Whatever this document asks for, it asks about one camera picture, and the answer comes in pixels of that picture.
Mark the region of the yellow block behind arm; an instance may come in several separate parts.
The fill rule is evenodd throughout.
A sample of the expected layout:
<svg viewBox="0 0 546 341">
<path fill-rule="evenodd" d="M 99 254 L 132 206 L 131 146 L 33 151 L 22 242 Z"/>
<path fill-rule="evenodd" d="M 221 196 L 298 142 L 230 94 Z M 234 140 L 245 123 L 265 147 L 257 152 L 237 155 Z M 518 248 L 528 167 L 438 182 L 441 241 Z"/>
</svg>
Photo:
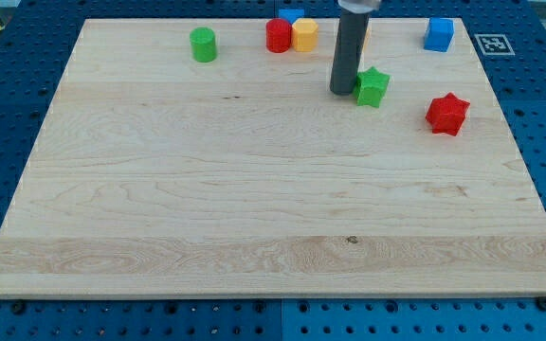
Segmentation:
<svg viewBox="0 0 546 341">
<path fill-rule="evenodd" d="M 362 45 L 362 49 L 361 49 L 362 52 L 366 50 L 366 48 L 367 48 L 367 46 L 369 44 L 371 35 L 372 35 L 372 26 L 368 25 L 367 29 L 366 29 L 366 32 L 365 32 L 365 35 L 364 35 L 364 41 L 363 41 L 363 45 Z"/>
</svg>

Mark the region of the grey cylindrical robot pusher arm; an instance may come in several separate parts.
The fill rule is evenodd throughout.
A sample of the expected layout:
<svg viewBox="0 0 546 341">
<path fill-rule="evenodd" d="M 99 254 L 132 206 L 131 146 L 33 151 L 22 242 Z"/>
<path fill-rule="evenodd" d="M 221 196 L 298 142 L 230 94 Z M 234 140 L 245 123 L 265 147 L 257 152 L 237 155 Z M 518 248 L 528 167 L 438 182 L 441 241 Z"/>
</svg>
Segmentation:
<svg viewBox="0 0 546 341">
<path fill-rule="evenodd" d="M 369 19 L 369 12 L 343 9 L 340 13 L 329 85 L 335 95 L 348 96 L 354 91 Z"/>
</svg>

